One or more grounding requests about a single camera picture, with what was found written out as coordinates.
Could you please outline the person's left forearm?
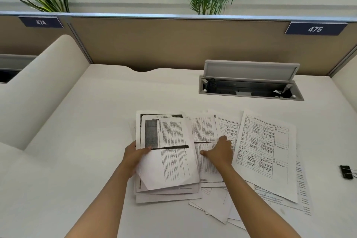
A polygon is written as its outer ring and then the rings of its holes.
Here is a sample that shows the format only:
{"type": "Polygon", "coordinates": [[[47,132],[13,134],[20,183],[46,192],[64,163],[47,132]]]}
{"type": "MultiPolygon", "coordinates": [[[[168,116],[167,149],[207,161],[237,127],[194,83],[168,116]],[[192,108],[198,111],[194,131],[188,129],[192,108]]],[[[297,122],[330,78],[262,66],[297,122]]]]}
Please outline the person's left forearm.
{"type": "Polygon", "coordinates": [[[117,238],[127,182],[135,165],[121,162],[65,238],[117,238]]]}

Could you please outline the person's right forearm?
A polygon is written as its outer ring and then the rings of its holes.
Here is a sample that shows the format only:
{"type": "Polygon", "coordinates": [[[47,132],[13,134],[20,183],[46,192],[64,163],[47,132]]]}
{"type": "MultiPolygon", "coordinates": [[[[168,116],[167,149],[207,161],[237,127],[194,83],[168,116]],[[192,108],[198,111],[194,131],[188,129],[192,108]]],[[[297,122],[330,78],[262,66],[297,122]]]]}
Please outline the person's right forearm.
{"type": "Polygon", "coordinates": [[[250,238],[301,238],[227,163],[216,166],[250,238]]]}

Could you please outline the white curved side divider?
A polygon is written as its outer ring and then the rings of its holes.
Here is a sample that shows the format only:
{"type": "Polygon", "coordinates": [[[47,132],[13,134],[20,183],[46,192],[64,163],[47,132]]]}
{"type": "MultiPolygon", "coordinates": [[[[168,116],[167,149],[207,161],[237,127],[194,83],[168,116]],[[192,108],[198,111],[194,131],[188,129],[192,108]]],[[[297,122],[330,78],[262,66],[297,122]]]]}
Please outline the white curved side divider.
{"type": "Polygon", "coordinates": [[[0,90],[0,143],[24,150],[89,67],[62,35],[0,90]]]}
{"type": "Polygon", "coordinates": [[[347,99],[357,98],[357,54],[332,77],[332,80],[347,99]]]}

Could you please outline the text-printed paper sheet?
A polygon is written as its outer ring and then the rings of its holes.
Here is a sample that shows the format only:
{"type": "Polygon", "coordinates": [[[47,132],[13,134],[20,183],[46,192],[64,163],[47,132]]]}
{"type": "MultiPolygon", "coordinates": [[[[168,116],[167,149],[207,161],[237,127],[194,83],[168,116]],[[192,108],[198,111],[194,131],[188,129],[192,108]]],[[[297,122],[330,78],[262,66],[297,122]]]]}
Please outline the text-printed paper sheet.
{"type": "Polygon", "coordinates": [[[200,151],[212,150],[218,141],[216,116],[202,115],[190,117],[194,147],[197,155],[198,169],[201,183],[220,183],[223,182],[213,163],[200,154],[200,151]]]}

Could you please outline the beige desk partition panel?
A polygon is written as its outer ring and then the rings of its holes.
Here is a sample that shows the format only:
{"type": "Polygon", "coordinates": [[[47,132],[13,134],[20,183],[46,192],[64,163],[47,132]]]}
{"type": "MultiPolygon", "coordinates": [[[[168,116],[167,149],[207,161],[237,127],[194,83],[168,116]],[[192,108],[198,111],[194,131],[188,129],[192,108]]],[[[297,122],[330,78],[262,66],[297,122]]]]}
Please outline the beige desk partition panel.
{"type": "Polygon", "coordinates": [[[27,27],[18,15],[0,15],[0,54],[39,55],[62,35],[74,35],[63,28],[27,27]]]}
{"type": "Polygon", "coordinates": [[[298,74],[330,75],[357,50],[357,18],[250,15],[75,15],[94,64],[137,71],[203,70],[206,60],[299,63],[298,74]],[[290,22],[348,23],[338,36],[285,35],[290,22]]]}

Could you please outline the dark-banded printed sheet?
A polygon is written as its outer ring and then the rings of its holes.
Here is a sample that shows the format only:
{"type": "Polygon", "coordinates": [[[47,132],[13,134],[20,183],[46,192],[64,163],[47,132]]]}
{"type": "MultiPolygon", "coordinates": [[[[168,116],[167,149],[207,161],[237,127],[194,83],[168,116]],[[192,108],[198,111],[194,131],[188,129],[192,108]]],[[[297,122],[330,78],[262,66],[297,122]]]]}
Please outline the dark-banded printed sheet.
{"type": "Polygon", "coordinates": [[[156,191],[200,181],[188,118],[183,113],[137,111],[137,149],[149,148],[136,169],[137,191],[156,191]]]}

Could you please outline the grey partition post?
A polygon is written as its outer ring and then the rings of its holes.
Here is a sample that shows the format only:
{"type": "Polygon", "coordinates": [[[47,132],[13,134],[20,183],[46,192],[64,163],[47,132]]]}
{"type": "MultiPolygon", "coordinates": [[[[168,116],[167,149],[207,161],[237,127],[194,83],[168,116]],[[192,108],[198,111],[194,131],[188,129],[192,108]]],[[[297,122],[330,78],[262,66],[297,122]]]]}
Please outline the grey partition post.
{"type": "Polygon", "coordinates": [[[72,32],[72,35],[74,36],[74,39],[75,39],[77,45],[79,46],[79,48],[81,49],[82,53],[86,57],[87,61],[90,64],[94,64],[92,58],[90,57],[90,55],[88,54],[85,46],[83,45],[78,33],[76,32],[76,30],[74,29],[74,26],[71,23],[71,17],[70,16],[64,16],[63,19],[66,22],[66,24],[68,25],[70,31],[72,32]]]}

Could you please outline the person's right hand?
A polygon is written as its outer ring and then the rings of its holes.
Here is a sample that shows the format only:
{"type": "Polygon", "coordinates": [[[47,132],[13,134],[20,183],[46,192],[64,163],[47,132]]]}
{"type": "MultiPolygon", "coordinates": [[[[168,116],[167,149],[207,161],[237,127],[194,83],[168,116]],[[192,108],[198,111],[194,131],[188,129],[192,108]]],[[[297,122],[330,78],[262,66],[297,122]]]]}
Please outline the person's right hand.
{"type": "Polygon", "coordinates": [[[231,141],[227,136],[221,136],[213,149],[215,155],[213,158],[207,158],[216,168],[220,170],[223,167],[228,167],[232,164],[233,151],[231,150],[231,141]]]}

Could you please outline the black binder clip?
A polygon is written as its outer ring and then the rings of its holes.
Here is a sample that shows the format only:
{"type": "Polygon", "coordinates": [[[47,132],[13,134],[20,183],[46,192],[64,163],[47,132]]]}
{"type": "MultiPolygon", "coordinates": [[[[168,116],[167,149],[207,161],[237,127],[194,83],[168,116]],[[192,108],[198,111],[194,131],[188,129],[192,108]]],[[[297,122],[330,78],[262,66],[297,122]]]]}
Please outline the black binder clip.
{"type": "Polygon", "coordinates": [[[344,179],[346,180],[357,179],[357,169],[352,169],[348,165],[340,165],[339,169],[344,179]]]}

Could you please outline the paper sheet with printed table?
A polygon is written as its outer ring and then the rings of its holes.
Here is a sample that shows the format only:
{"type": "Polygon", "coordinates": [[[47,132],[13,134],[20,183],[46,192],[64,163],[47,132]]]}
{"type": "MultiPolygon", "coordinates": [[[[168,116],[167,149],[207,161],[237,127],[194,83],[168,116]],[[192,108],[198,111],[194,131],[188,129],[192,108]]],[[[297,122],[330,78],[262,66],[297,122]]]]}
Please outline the paper sheet with printed table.
{"type": "Polygon", "coordinates": [[[232,166],[244,180],[297,203],[296,136],[294,125],[244,110],[232,166]]]}

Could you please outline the pile of loose papers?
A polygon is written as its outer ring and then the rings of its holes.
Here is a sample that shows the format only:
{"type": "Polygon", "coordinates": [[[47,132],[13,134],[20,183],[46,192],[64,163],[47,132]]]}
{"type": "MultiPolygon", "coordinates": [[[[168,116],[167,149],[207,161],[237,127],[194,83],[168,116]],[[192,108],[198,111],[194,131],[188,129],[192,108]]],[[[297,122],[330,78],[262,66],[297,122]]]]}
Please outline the pile of loose papers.
{"type": "MultiPolygon", "coordinates": [[[[184,112],[174,111],[157,111],[159,114],[179,114],[184,112]]],[[[234,153],[243,111],[239,111],[236,116],[222,115],[214,111],[207,111],[205,113],[197,113],[195,115],[187,115],[188,128],[192,133],[190,117],[202,115],[216,116],[218,138],[227,136],[231,141],[231,150],[234,153]]],[[[133,134],[136,139],[136,121],[133,122],[133,134]]],[[[296,229],[301,236],[308,236],[306,228],[310,225],[310,221],[314,216],[313,206],[311,203],[310,190],[307,184],[305,170],[299,159],[297,151],[296,173],[297,173],[297,193],[298,202],[294,203],[283,197],[268,192],[248,181],[247,184],[281,217],[283,217],[289,224],[296,229]]],[[[156,191],[137,191],[138,175],[134,175],[133,191],[137,204],[154,203],[154,202],[168,202],[178,200],[188,200],[189,205],[204,211],[220,222],[226,224],[227,222],[246,230],[237,210],[234,208],[233,201],[227,190],[226,184],[220,183],[201,183],[191,184],[186,186],[177,186],[168,189],[161,189],[156,191]]]]}

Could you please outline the person's left hand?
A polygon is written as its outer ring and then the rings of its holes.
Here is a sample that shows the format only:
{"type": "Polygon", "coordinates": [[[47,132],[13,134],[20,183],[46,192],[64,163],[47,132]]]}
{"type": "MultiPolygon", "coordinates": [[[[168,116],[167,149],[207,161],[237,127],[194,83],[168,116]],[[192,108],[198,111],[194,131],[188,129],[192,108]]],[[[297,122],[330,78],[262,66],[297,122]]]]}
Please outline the person's left hand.
{"type": "Polygon", "coordinates": [[[146,155],[146,154],[137,154],[136,150],[137,150],[136,141],[133,141],[125,148],[123,159],[118,167],[120,173],[127,180],[134,175],[138,164],[140,163],[143,156],[146,155]]]}

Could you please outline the blue number sign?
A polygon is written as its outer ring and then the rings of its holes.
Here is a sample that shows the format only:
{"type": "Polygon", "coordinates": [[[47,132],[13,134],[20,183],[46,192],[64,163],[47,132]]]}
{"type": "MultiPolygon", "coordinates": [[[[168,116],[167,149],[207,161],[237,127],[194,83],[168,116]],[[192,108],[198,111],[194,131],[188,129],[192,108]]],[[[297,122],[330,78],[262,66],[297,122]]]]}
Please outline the blue number sign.
{"type": "Polygon", "coordinates": [[[290,22],[285,35],[338,36],[348,23],[290,22]]]}
{"type": "Polygon", "coordinates": [[[58,17],[18,16],[18,18],[30,28],[64,28],[58,17]]]}

